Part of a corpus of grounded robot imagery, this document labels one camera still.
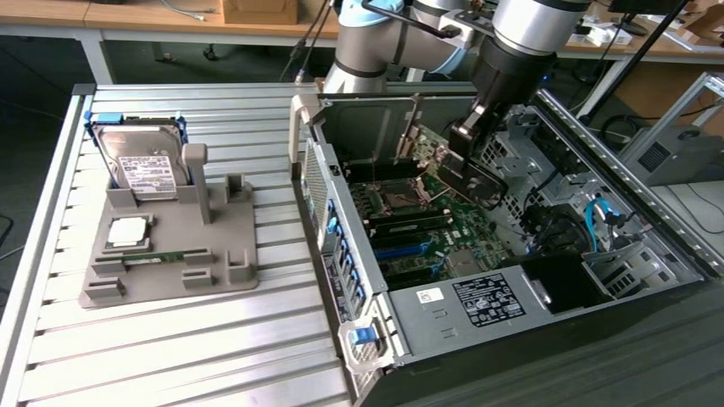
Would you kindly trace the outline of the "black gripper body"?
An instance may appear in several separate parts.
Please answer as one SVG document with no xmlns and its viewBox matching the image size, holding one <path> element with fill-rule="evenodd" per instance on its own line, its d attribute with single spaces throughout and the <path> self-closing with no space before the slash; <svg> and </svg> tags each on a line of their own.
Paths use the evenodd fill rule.
<svg viewBox="0 0 724 407">
<path fill-rule="evenodd" d="M 507 110 L 534 96 L 558 54 L 532 55 L 504 45 L 499 40 L 482 44 L 471 73 L 478 91 L 476 102 L 484 112 Z"/>
</svg>

